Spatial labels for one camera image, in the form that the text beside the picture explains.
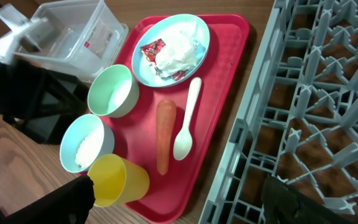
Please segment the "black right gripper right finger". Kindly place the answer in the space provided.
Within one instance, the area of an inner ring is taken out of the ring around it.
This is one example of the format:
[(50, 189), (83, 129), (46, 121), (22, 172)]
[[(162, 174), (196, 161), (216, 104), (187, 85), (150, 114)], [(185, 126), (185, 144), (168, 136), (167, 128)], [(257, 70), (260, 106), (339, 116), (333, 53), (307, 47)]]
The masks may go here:
[(351, 224), (275, 177), (262, 188), (266, 224)]

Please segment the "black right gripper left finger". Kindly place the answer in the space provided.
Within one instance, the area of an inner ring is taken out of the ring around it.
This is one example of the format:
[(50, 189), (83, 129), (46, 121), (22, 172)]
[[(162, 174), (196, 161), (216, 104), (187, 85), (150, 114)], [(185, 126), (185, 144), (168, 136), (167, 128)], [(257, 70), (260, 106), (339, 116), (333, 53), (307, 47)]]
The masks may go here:
[(15, 213), (0, 208), (0, 224), (84, 224), (95, 203), (93, 185), (82, 175)]

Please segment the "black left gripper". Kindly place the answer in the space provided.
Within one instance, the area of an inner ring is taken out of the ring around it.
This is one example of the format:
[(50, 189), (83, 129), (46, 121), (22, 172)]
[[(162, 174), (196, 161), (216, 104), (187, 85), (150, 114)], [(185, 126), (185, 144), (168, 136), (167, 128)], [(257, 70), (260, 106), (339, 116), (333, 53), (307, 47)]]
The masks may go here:
[(39, 144), (60, 144), (86, 110), (88, 87), (76, 76), (17, 59), (0, 62), (0, 115)]

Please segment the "light blue bowl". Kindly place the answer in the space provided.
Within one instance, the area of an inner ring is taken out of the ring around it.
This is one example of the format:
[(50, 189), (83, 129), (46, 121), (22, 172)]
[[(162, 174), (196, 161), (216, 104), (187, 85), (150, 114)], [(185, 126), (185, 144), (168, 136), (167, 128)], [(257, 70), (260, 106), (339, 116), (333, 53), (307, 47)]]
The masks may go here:
[(70, 173), (89, 170), (99, 157), (114, 150), (114, 134), (93, 114), (77, 118), (66, 130), (60, 144), (60, 162)]

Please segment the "white tissue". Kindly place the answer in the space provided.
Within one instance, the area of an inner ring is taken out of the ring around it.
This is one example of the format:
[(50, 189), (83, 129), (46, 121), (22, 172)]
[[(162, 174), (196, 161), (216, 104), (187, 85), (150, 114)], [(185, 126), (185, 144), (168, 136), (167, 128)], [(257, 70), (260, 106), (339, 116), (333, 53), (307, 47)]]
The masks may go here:
[(160, 78), (173, 78), (177, 72), (186, 72), (197, 66), (206, 47), (197, 38), (195, 20), (179, 23), (177, 30), (163, 36), (165, 46), (155, 56), (154, 73)]

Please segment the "red snack wrapper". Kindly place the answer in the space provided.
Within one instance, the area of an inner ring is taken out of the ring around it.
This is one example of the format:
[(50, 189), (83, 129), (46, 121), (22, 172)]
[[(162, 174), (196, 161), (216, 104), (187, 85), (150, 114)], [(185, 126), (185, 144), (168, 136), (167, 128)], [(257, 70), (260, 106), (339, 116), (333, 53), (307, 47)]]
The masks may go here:
[(161, 79), (172, 78), (175, 81), (179, 81), (185, 76), (186, 73), (185, 71), (177, 71), (173, 75), (166, 75), (157, 67), (155, 58), (164, 46), (165, 46), (165, 42), (162, 39), (157, 39), (147, 45), (141, 46), (140, 51), (143, 53), (147, 61), (150, 63), (150, 66), (152, 67), (152, 70), (155, 72), (156, 76), (158, 76)]

